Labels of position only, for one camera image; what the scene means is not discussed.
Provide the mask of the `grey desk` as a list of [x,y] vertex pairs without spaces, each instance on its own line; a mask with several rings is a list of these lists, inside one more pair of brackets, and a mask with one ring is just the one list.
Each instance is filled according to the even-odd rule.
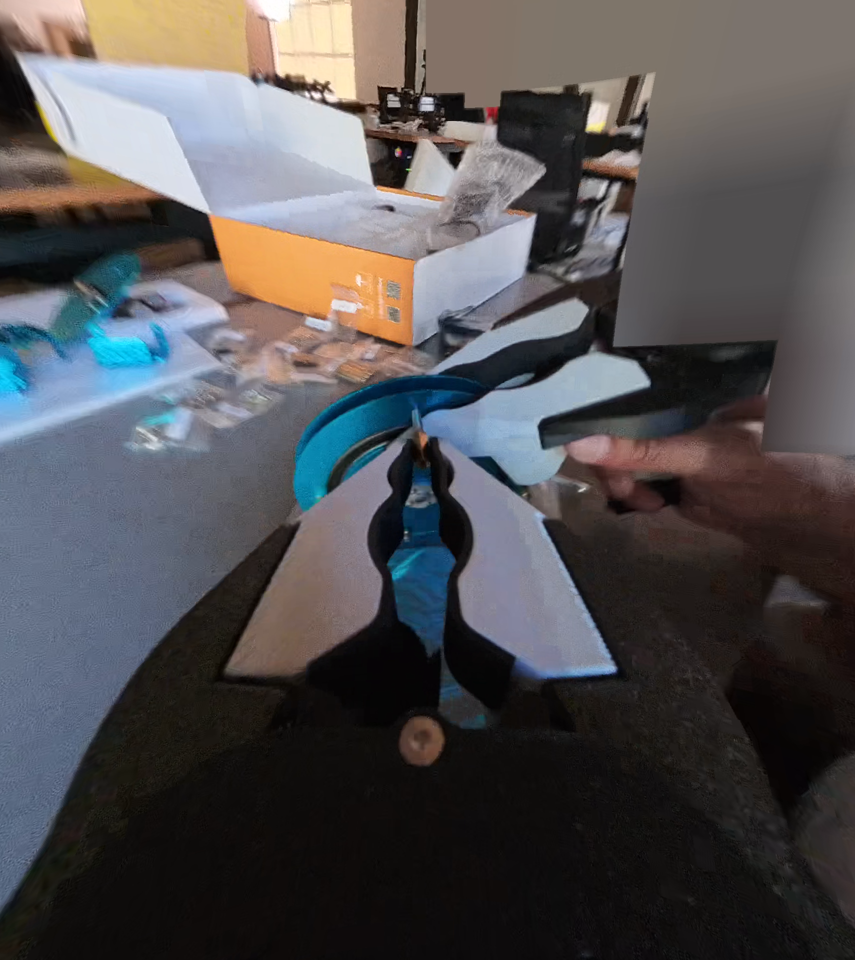
[[169,630],[290,514],[294,448],[349,390],[285,390],[198,452],[125,447],[152,396],[0,448],[0,958],[142,798],[266,724]]

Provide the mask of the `white foam tray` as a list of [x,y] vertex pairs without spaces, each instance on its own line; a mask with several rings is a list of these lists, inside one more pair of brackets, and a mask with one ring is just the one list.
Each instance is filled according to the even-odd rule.
[[[0,447],[218,368],[216,357],[194,339],[192,331],[227,323],[229,314],[224,305],[169,279],[133,288],[134,296],[149,294],[158,294],[173,305],[154,319],[168,338],[169,358],[152,366],[109,369],[100,366],[82,342],[67,361],[43,359],[29,390],[0,396]],[[21,321],[47,327],[66,295],[63,288],[49,287],[1,296],[0,325]]]

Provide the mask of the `black high-back chair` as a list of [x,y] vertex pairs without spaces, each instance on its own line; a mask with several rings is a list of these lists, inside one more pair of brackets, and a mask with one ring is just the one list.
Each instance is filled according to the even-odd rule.
[[529,266],[540,267],[579,252],[588,208],[579,199],[592,95],[576,86],[561,92],[505,90],[500,94],[497,140],[543,165],[541,178],[515,202],[533,213]]

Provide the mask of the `person's right hand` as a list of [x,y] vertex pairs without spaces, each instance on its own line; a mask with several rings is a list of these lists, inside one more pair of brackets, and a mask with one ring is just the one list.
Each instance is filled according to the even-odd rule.
[[765,395],[720,410],[703,426],[664,438],[592,435],[565,447],[587,466],[613,502],[636,512],[669,503],[654,486],[671,478],[687,519],[723,533],[756,538],[804,511],[809,486],[782,457],[762,448]]

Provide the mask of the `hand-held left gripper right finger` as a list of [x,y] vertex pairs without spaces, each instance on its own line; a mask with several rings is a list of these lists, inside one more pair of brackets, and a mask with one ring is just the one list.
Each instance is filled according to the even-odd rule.
[[489,712],[515,690],[617,676],[617,661],[547,518],[445,440],[427,442],[439,532],[454,559],[443,654]]

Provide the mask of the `person's right forearm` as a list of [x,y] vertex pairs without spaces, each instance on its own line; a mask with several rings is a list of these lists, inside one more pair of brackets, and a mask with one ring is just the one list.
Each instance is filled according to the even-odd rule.
[[824,454],[772,453],[774,508],[763,557],[812,592],[855,606],[855,462]]

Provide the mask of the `pile of clear parts bags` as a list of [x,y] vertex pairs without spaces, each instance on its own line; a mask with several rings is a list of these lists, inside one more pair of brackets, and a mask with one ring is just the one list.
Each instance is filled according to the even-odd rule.
[[156,411],[133,426],[126,451],[201,452],[214,434],[267,415],[302,390],[364,387],[426,374],[435,363],[419,347],[363,334],[334,315],[304,318],[270,341],[249,330],[217,328],[204,345],[218,367],[157,391]]

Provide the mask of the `blue metal turntable disc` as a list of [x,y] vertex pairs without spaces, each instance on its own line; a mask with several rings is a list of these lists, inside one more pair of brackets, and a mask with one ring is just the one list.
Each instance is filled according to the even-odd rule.
[[[411,413],[455,409],[494,390],[452,376],[410,376],[357,390],[331,404],[301,436],[295,455],[294,493],[307,511],[395,442],[404,443]],[[468,457],[486,470],[493,457]]]

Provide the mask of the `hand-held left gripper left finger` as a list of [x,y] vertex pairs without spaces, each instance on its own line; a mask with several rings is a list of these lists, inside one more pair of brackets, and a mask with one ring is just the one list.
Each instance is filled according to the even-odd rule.
[[364,724],[439,701],[439,654],[399,617],[389,563],[418,465],[394,442],[309,508],[225,664],[229,682],[303,684]]

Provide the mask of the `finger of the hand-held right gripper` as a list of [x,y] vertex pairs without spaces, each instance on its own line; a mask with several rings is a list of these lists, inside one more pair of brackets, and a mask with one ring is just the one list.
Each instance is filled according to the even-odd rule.
[[642,365],[622,356],[589,352],[537,382],[492,390],[454,409],[422,418],[423,432],[469,457],[543,450],[542,421],[650,388]]
[[579,298],[558,302],[481,333],[433,374],[468,379],[487,390],[520,386],[587,354],[596,318],[596,308]]

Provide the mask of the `teal metal part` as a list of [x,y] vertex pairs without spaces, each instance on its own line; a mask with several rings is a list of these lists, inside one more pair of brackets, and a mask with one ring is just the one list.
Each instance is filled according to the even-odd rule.
[[76,343],[90,324],[113,316],[142,275],[142,259],[133,251],[94,261],[78,274],[48,327],[60,346]]

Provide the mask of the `orange and white cardboard box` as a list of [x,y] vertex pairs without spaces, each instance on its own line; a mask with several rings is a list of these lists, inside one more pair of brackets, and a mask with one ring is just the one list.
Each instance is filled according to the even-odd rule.
[[406,346],[528,269],[536,216],[430,253],[444,197],[376,186],[362,120],[234,71],[17,54],[69,157],[203,214],[231,287],[305,316],[346,308]]

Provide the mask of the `bubble wrapped part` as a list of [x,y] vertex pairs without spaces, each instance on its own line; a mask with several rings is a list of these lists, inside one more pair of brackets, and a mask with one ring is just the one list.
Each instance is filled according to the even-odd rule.
[[514,202],[546,172],[546,164],[536,157],[497,140],[474,143],[425,229],[427,251],[438,253],[497,229]]

